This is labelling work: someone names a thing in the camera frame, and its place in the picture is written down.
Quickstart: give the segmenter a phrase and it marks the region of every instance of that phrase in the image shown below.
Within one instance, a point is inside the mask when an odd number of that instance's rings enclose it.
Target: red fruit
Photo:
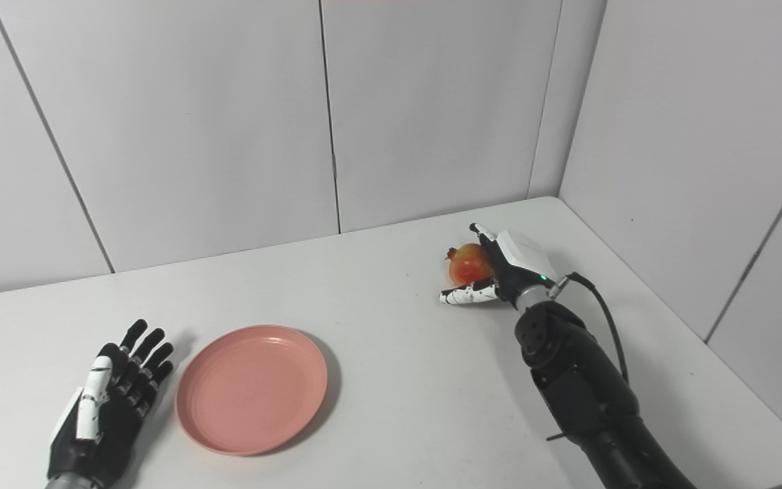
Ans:
[[[490,260],[484,248],[474,242],[468,242],[459,249],[449,248],[448,276],[455,285],[465,285],[482,278],[494,276]]]

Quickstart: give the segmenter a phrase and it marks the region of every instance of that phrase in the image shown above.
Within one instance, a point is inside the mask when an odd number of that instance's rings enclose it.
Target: wall seam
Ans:
[[[83,217],[90,225],[90,231],[92,232],[93,238],[96,239],[96,244],[98,245],[99,251],[102,253],[102,257],[105,258],[105,263],[108,266],[108,270],[111,273],[115,273],[114,266],[111,263],[111,257],[109,257],[108,251],[106,250],[105,245],[102,243],[102,236],[99,236],[96,225],[90,216],[90,211],[86,208],[86,203],[83,201],[83,196],[80,193],[80,189],[77,188],[77,183],[74,180],[74,176],[71,175],[71,169],[69,169],[68,164],[65,163],[65,156],[62,154],[62,150],[59,148],[59,143],[56,142],[56,137],[53,136],[53,130],[50,129],[50,124],[47,121],[47,117],[44,115],[43,109],[41,109],[41,103],[38,102],[38,97],[35,96],[35,90],[32,89],[32,85],[29,83],[29,77],[27,77],[26,71],[24,67],[22,67],[22,63],[20,62],[18,55],[16,55],[16,50],[14,49],[12,40],[10,40],[10,37],[8,36],[8,32],[5,30],[2,18],[0,18],[0,33],[2,34],[2,38],[5,41],[5,45],[8,47],[10,56],[12,56],[12,59],[14,60],[14,65],[16,65],[16,69],[20,74],[22,83],[29,93],[29,97],[32,100],[32,105],[35,106],[35,112],[37,112],[38,118],[41,120],[41,125],[43,125],[44,131],[47,133],[47,138],[50,140],[50,145],[53,145],[53,151],[56,152],[56,157],[59,159],[59,165],[62,166],[62,171],[65,172],[65,177],[68,179],[69,185],[71,185],[71,191],[74,192],[74,195],[77,198],[77,203],[80,205],[81,211],[83,211]]]
[[[780,219],[782,219],[782,205],[780,206],[780,210],[778,211],[777,216],[774,217],[774,220],[768,227],[768,231],[766,232],[766,235],[764,235],[762,242],[760,242],[760,245],[758,245],[758,248],[756,248],[756,251],[754,251],[750,261],[747,263],[747,267],[745,267],[744,272],[741,273],[741,277],[738,279],[738,282],[735,284],[735,288],[733,288],[732,293],[729,294],[729,298],[728,300],[726,300],[726,303],[723,305],[723,309],[720,310],[719,315],[717,315],[717,319],[714,321],[713,326],[711,326],[711,330],[708,331],[707,336],[705,336],[705,343],[711,341],[711,337],[713,337],[714,332],[717,331],[717,326],[720,325],[720,322],[723,320],[723,316],[726,316],[726,312],[727,310],[729,310],[729,307],[732,305],[732,301],[735,301],[735,296],[738,295],[738,292],[741,290],[741,286],[744,285],[744,282],[747,280],[747,276],[750,274],[750,270],[752,270],[754,264],[756,264],[756,260],[760,258],[760,255],[762,254],[764,247],[766,247],[767,242],[769,241],[770,237],[774,233],[774,230],[777,228]]]

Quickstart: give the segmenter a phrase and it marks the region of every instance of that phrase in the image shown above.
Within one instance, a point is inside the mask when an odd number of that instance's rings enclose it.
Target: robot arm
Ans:
[[[544,251],[525,236],[494,235],[477,223],[470,229],[494,267],[493,295],[521,313],[515,337],[534,384],[561,428],[556,437],[580,446],[608,489],[695,489],[640,418],[614,319],[595,286],[577,273],[559,276]],[[584,322],[554,301],[571,280],[599,300],[618,346],[620,371]],[[487,289],[487,282],[469,284],[441,292],[440,300],[462,304],[466,300],[461,297]]]

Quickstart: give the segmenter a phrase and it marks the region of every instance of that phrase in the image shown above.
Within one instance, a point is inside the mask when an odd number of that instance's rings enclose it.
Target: robotic hand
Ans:
[[[494,235],[473,223],[494,277],[441,292],[446,304],[508,301],[521,313],[515,337],[524,363],[561,434],[583,449],[608,489],[695,489],[660,448],[639,415],[626,360],[605,300],[578,273],[557,275],[544,251],[515,232]],[[553,301],[569,281],[599,301],[617,346],[620,371],[584,322]]]
[[[165,360],[174,350],[171,343],[149,355],[165,336],[161,329],[133,350],[146,330],[139,319],[119,346],[108,343],[98,353],[50,445],[47,489],[108,489],[124,475],[159,386],[174,369]]]

